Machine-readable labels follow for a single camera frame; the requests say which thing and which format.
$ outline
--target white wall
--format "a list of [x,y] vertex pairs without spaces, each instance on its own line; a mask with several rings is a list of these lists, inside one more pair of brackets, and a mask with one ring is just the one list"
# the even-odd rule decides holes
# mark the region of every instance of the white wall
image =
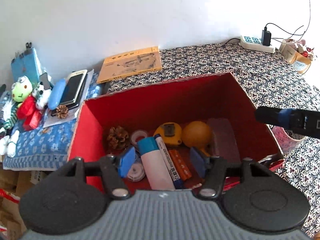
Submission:
[[[57,80],[128,50],[260,36],[268,22],[293,32],[308,24],[308,5],[308,0],[0,0],[0,84],[12,83],[10,61],[27,41]],[[311,0],[311,7],[305,38],[316,41],[320,0]],[[274,37],[290,36],[268,29]]]

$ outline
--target white power strip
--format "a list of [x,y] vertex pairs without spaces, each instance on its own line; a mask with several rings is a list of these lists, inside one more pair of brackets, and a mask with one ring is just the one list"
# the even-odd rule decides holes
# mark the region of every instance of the white power strip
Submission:
[[270,46],[263,46],[261,44],[260,38],[252,38],[248,36],[241,36],[240,37],[240,45],[244,49],[251,49],[251,50],[258,50],[268,53],[274,53],[276,51],[276,47],[270,44]]

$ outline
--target white smartphone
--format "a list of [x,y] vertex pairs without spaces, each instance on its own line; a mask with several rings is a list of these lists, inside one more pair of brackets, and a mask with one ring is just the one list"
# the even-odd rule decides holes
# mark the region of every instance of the white smartphone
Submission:
[[86,74],[87,70],[79,70],[72,72],[68,76],[67,84],[60,100],[60,105],[70,105],[75,103]]

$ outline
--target tablecloth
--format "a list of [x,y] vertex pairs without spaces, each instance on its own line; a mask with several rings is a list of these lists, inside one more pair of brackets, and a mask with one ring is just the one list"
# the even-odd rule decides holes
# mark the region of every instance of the tablecloth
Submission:
[[[101,95],[102,86],[97,85],[98,73],[94,73],[86,98]],[[12,134],[20,131],[17,141],[16,155],[6,157],[3,168],[8,170],[55,171],[67,161],[67,153],[75,129],[76,119],[62,124],[43,128],[44,117],[39,126],[32,131],[25,131],[23,120],[13,127]]]
[[[110,84],[109,92],[154,82],[231,72],[256,106],[320,109],[320,98],[283,56],[246,50],[238,44],[191,46],[161,51],[163,70],[127,77]],[[307,138],[276,171],[304,192],[310,213],[302,228],[309,236],[320,230],[320,140]]]

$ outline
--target brown pine cone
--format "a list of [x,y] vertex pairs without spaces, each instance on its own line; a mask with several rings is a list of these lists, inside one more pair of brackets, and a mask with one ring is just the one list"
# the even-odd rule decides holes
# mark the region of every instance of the brown pine cone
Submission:
[[129,134],[123,127],[111,127],[107,137],[108,146],[114,150],[122,150],[128,146],[128,138]]
[[59,105],[56,108],[56,111],[57,111],[57,117],[59,119],[64,119],[68,116],[68,107],[67,106]]

